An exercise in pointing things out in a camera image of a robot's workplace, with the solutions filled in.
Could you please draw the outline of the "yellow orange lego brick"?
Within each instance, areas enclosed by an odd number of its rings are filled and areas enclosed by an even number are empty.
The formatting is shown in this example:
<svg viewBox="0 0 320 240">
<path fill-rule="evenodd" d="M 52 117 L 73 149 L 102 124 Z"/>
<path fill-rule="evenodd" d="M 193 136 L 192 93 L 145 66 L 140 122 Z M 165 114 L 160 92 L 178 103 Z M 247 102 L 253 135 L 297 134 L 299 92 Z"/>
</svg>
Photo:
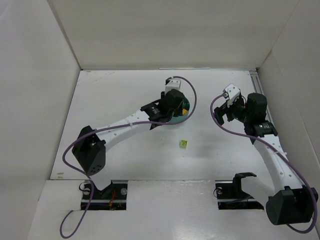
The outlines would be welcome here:
<svg viewBox="0 0 320 240">
<path fill-rule="evenodd" d="M 182 110 L 182 115 L 184 116 L 184 115 L 186 115 L 188 113 L 188 110 L 187 109 L 183 109 Z"/>
</svg>

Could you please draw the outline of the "green lego brick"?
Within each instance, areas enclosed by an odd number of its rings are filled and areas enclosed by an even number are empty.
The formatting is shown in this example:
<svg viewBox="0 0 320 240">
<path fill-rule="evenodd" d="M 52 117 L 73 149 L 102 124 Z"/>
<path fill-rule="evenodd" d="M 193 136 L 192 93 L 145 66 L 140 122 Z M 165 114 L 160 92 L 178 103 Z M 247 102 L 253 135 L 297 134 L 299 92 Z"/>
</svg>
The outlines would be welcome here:
<svg viewBox="0 0 320 240">
<path fill-rule="evenodd" d="M 188 141 L 187 140 L 180 140 L 179 147 L 185 149 L 187 147 Z"/>
</svg>

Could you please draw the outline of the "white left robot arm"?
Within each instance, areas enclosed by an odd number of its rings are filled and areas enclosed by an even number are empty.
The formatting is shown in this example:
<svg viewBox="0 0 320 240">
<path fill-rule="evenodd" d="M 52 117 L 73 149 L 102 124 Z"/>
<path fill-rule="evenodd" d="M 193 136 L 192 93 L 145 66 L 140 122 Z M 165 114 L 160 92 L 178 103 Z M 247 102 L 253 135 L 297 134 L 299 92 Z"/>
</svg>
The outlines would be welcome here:
<svg viewBox="0 0 320 240">
<path fill-rule="evenodd" d="M 179 90 L 162 92 L 159 100 L 142 106 L 130 116 L 110 125 L 113 129 L 94 133 L 77 142 L 72 154 L 84 173 L 91 178 L 94 187 L 103 193 L 111 189 L 113 184 L 105 169 L 108 150 L 136 134 L 151 131 L 159 126 L 158 123 L 181 120 L 189 109 L 189 101 Z"/>
</svg>

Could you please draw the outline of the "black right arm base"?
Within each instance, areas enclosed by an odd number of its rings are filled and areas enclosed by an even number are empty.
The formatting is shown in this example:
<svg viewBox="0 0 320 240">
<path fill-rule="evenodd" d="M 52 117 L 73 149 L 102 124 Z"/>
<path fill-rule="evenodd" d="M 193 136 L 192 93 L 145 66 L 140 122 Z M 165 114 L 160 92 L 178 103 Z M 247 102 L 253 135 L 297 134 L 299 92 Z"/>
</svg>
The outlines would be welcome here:
<svg viewBox="0 0 320 240">
<path fill-rule="evenodd" d="M 242 189 L 242 179 L 257 176 L 252 172 L 236 173 L 232 180 L 216 180 L 213 195 L 219 210 L 264 210 L 264 207 Z"/>
</svg>

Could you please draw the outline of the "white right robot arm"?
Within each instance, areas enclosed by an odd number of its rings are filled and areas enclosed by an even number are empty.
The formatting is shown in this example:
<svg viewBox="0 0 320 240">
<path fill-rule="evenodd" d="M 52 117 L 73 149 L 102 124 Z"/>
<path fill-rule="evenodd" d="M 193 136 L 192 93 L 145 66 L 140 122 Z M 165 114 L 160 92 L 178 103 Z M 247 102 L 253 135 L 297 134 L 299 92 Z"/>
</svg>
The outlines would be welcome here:
<svg viewBox="0 0 320 240">
<path fill-rule="evenodd" d="M 276 128 L 266 119 L 267 98 L 250 93 L 244 100 L 240 92 L 233 95 L 224 92 L 218 97 L 225 98 L 225 103 L 210 107 L 213 121 L 219 128 L 225 122 L 224 116 L 229 122 L 243 123 L 244 133 L 236 135 L 250 139 L 273 183 L 270 188 L 252 172 L 237 173 L 228 184 L 227 193 L 238 200 L 254 198 L 275 226 L 286 225 L 300 234 L 309 233 L 316 226 L 319 195 L 284 154 Z"/>
</svg>

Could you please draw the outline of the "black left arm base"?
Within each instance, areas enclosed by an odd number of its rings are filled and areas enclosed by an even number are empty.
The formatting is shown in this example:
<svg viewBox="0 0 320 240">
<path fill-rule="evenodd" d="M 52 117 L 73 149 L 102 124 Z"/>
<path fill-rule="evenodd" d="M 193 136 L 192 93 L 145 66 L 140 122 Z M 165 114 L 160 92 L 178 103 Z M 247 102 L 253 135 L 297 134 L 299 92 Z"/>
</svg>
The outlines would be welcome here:
<svg viewBox="0 0 320 240">
<path fill-rule="evenodd" d="M 80 209 L 85 210 L 91 195 L 91 184 L 88 180 L 84 181 L 78 189 L 82 193 Z M 99 191 L 96 187 L 93 189 L 89 211 L 124 211 L 127 209 L 128 181 L 113 181 L 107 190 L 103 191 Z"/>
</svg>

